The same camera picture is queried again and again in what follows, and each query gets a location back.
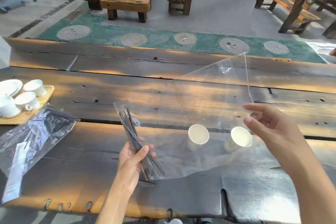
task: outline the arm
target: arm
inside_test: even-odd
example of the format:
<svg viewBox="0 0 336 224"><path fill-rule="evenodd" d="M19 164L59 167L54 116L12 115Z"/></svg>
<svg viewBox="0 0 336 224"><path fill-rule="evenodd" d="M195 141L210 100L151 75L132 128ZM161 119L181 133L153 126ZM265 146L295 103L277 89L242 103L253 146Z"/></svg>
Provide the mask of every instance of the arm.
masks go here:
<svg viewBox="0 0 336 224"><path fill-rule="evenodd" d="M123 222L127 203L137 186L141 172L140 161L147 155L151 144L133 154L129 141L119 153L118 170L95 224L119 224Z"/></svg>
<svg viewBox="0 0 336 224"><path fill-rule="evenodd" d="M244 119L291 177L302 224L336 223L336 189L292 117L266 104L245 104Z"/></svg>

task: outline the white teacup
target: white teacup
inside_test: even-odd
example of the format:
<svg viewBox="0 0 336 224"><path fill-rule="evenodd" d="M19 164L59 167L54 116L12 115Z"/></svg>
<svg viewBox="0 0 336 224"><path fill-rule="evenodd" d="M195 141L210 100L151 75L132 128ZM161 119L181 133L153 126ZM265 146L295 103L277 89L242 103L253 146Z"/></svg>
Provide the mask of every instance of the white teacup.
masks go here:
<svg viewBox="0 0 336 224"><path fill-rule="evenodd" d="M27 82L24 86L23 89L25 91L32 91L36 94L37 97L42 97L44 96L47 91L45 90L43 86L43 82L39 79L32 80L30 82Z"/></svg>
<svg viewBox="0 0 336 224"><path fill-rule="evenodd" d="M0 97L0 116L12 118L20 113L21 109L15 105L15 101L11 96Z"/></svg>
<svg viewBox="0 0 336 224"><path fill-rule="evenodd" d="M248 147L252 144L251 133L242 127L234 127L231 130L231 136L224 143L224 149L227 152L234 152L243 147Z"/></svg>
<svg viewBox="0 0 336 224"><path fill-rule="evenodd" d="M195 124L188 129L188 148L191 151L197 150L209 140L209 132L206 127Z"/></svg>
<svg viewBox="0 0 336 224"><path fill-rule="evenodd" d="M40 102L36 98L35 92L27 91L15 98L15 103L27 111L36 110L40 107Z"/></svg>

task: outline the cup handle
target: cup handle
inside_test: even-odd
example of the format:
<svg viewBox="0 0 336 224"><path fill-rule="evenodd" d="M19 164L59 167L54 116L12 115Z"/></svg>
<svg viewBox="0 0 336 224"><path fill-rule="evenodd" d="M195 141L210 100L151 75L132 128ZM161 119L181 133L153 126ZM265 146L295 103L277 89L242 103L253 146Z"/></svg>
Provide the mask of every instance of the cup handle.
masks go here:
<svg viewBox="0 0 336 224"><path fill-rule="evenodd" d="M33 107L31 107L30 105L26 105L26 106L25 106L25 109L26 109L27 111L31 111L31 110L33 109Z"/></svg>

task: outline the white plate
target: white plate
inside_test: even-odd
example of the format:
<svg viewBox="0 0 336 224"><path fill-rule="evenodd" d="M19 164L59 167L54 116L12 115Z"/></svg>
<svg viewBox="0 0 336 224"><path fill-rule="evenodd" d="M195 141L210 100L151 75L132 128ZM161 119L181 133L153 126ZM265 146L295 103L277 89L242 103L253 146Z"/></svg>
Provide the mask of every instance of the white plate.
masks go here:
<svg viewBox="0 0 336 224"><path fill-rule="evenodd" d="M21 89L23 83L17 79L11 79L0 82L0 97L11 96L14 97Z"/></svg>

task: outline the wooden tray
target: wooden tray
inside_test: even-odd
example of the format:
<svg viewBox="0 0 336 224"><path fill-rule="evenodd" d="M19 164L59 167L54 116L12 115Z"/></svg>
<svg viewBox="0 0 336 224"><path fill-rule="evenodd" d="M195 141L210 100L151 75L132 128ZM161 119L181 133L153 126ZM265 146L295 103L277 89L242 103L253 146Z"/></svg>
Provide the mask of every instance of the wooden tray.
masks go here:
<svg viewBox="0 0 336 224"><path fill-rule="evenodd" d="M47 93L43 97L38 97L37 100L40 102L40 108L44 107L46 103L48 103L49 99L51 98L52 94L55 91L55 87L52 85L44 85L45 90ZM25 92L23 89L19 91L19 94ZM33 111L25 111L23 110L18 116L15 116L13 118L2 118L0 117L0 125L19 125L27 122L30 117L32 117L35 113L39 111L33 110Z"/></svg>

